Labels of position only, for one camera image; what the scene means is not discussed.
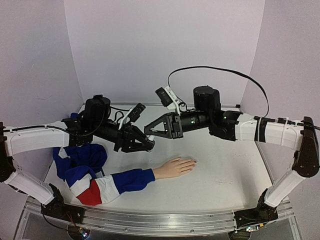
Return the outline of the white nail polish cap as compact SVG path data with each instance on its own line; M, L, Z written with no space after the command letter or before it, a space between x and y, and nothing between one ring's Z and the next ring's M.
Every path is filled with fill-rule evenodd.
M155 141L155 136L154 135L150 135L148 137L148 140L154 142Z

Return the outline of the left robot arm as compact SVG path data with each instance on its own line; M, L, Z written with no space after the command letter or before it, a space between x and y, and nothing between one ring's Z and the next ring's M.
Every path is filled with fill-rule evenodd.
M55 147L75 147L91 143L99 137L114 144L114 151L124 153L151 151L155 142L133 123L146 107L139 103L128 110L120 122L109 119L111 101L95 95L85 103L84 110L76 118L65 118L45 125L25 127L0 126L0 181L21 191L43 205L56 218L64 218L67 206L57 198L59 190L33 175L23 172L13 156L23 152Z

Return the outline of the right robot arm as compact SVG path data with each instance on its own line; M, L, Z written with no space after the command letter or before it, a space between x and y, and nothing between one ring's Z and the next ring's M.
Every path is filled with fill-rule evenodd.
M276 220L281 201L303 180L319 172L319 143L310 117L292 121L281 117L251 116L241 111L223 111L219 91L210 86L194 88L195 109L187 112L180 111L181 102L170 87L161 87L156 94L171 112L145 126L146 135L178 139L186 132L208 128L210 135L223 140L255 141L294 150L292 167L262 193L257 206L234 213L238 228Z

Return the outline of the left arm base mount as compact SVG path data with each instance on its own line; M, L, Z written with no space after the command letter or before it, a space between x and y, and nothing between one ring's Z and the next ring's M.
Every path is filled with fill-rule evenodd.
M55 219L69 221L74 224L82 224L85 209L83 207L66 204L62 196L56 196L51 202L41 206L41 213Z

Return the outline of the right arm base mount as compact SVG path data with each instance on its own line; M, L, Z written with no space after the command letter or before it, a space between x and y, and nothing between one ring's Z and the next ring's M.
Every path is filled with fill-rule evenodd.
M241 230L249 226L266 224L278 219L277 208L265 203L266 192L267 190L259 197L256 207L234 212L236 230Z

